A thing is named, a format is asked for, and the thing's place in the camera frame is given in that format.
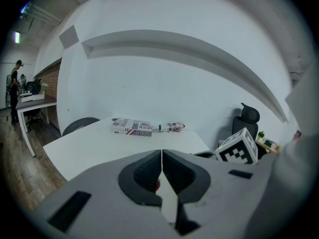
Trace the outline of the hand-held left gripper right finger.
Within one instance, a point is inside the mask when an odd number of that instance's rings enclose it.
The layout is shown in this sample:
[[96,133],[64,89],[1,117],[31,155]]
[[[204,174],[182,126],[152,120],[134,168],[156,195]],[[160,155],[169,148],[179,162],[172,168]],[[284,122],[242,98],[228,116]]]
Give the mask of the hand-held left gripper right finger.
[[163,150],[163,172],[177,194],[175,230],[185,239],[251,239],[275,160],[249,165]]

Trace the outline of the wooden shelf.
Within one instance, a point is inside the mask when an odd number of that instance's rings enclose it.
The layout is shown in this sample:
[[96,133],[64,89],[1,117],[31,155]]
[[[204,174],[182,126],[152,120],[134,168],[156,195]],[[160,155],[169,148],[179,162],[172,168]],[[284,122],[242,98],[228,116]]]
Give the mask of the wooden shelf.
[[275,142],[266,138],[259,138],[258,140],[255,141],[255,143],[270,153],[279,153],[280,151],[279,145],[277,145]]

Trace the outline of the printed paper box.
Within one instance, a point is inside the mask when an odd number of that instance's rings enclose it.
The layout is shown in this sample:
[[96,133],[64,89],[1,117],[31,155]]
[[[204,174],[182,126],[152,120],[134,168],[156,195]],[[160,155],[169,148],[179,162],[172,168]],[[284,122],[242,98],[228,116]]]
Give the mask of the printed paper box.
[[110,132],[132,136],[151,137],[153,127],[150,122],[137,119],[112,119]]

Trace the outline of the black round-back chair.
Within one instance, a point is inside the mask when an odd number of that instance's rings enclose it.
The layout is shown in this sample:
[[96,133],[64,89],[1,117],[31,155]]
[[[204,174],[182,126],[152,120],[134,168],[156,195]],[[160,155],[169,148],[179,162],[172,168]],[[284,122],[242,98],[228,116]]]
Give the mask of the black round-back chair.
[[78,129],[91,125],[95,122],[98,122],[99,119],[93,117],[82,118],[71,123],[62,133],[62,136],[66,136]]

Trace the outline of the black desk chair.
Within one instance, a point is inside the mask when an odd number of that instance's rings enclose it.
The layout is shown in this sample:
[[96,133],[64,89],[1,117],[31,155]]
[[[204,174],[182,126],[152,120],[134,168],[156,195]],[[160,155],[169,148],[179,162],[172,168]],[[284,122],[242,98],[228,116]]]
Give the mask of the black desk chair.
[[[36,80],[34,80],[34,85],[32,87],[32,95],[40,94],[40,90],[41,90],[40,80],[36,79]],[[40,114],[40,109],[29,110],[29,111],[26,111],[24,114],[28,118],[28,121],[26,122],[28,131],[31,130],[31,126],[33,124],[40,123],[40,121],[41,121],[41,119],[38,118],[38,116]]]

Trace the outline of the flat white box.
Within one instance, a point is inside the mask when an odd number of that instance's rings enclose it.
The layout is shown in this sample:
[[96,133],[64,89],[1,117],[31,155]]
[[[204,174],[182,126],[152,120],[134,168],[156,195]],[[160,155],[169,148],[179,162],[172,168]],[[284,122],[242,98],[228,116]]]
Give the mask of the flat white box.
[[38,95],[23,97],[21,99],[21,102],[26,103],[26,102],[38,101],[38,100],[44,100],[44,99],[45,99],[45,94],[38,94]]

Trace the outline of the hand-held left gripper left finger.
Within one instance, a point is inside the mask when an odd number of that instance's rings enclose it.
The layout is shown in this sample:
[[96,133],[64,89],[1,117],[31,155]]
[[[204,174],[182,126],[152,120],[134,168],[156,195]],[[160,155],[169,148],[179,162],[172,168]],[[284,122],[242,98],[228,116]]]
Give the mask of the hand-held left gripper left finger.
[[144,184],[160,173],[160,150],[99,164],[50,194],[37,214],[54,238],[179,239],[161,214],[161,198]]

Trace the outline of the white table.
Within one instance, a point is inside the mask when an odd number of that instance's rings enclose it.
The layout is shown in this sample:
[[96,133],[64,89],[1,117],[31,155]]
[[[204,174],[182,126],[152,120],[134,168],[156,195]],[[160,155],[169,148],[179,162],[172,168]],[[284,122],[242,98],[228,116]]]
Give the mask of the white table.
[[150,150],[172,149],[184,153],[208,151],[193,131],[154,132],[151,137],[112,133],[111,117],[78,129],[44,146],[58,172],[69,181],[101,163]]

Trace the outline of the person's grey shirt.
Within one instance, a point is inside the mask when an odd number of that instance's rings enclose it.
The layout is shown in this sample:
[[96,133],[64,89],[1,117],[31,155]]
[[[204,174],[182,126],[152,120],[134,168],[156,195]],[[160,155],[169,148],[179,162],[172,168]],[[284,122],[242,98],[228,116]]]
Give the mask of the person's grey shirt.
[[319,58],[286,102],[301,136],[273,162],[244,239],[319,239]]

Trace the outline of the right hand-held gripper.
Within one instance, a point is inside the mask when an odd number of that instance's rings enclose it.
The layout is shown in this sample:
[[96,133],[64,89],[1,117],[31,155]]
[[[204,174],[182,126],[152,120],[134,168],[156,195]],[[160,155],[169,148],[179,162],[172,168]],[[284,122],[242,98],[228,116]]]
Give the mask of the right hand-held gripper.
[[216,160],[224,162],[252,165],[258,163],[258,148],[246,127],[227,139],[220,140],[215,150],[194,155],[204,158],[215,157]]

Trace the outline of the black mesh office chair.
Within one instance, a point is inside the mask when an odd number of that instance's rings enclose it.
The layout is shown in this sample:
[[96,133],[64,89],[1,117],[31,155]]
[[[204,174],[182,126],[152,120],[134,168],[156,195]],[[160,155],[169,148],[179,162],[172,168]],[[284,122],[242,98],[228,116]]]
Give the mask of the black mesh office chair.
[[252,138],[255,140],[258,133],[258,122],[260,113],[253,107],[241,103],[242,108],[235,108],[227,124],[221,127],[217,134],[216,146],[219,147],[229,136],[235,134],[243,128],[247,128]]

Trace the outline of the grey top desk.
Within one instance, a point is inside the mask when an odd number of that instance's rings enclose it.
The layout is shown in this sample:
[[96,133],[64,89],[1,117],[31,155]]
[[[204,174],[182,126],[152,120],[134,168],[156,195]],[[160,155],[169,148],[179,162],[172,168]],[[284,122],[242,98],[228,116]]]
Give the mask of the grey top desk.
[[16,110],[17,110],[19,125],[22,131],[22,136],[32,157],[35,157],[35,153],[27,137],[28,129],[24,119],[24,113],[26,111],[33,110],[33,109],[45,109],[46,122],[47,124],[49,124],[50,121],[49,121],[49,115],[48,115],[48,107],[52,107],[55,105],[57,105],[57,99],[52,97],[45,97],[44,100],[31,101],[26,103],[22,103],[21,100],[19,100],[17,103]]

